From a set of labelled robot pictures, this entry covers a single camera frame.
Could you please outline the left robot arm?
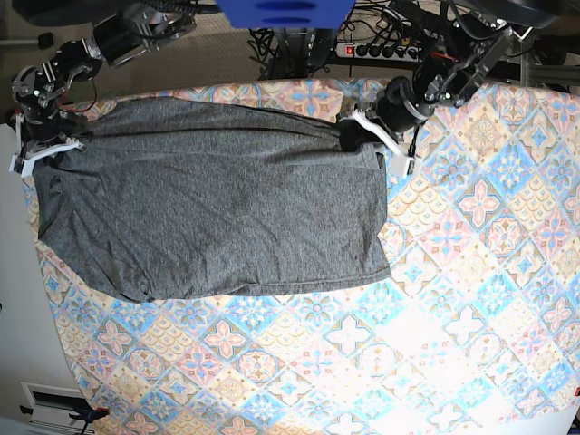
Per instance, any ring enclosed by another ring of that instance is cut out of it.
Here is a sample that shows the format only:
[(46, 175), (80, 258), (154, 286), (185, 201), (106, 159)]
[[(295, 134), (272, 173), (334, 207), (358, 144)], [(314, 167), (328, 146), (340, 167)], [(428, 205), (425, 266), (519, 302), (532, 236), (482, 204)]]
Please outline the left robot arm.
[(339, 120), (344, 150), (379, 142), (383, 133), (398, 144), (404, 132), (418, 133), (438, 107), (463, 106), (508, 51), (510, 39), (523, 36), (523, 19), (516, 13), (532, 11), (519, 1), (468, 1), (463, 6), (468, 14), (454, 1), (441, 3), (439, 40), (423, 50), (411, 79), (392, 79), (362, 111), (368, 125), (352, 114)]

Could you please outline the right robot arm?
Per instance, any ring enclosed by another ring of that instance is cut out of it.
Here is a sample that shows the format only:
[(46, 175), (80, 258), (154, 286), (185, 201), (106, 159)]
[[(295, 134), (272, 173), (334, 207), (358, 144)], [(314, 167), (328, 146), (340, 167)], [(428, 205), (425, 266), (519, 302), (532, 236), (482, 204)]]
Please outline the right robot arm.
[(39, 67), (12, 81), (18, 109), (14, 126), (25, 141), (39, 143), (82, 133), (82, 109), (66, 109), (61, 97), (76, 82), (93, 82), (104, 64), (118, 67), (191, 32), (197, 15), (217, 5), (199, 1), (14, 1), (14, 11), (39, 27), (92, 25), (92, 35), (69, 41)]

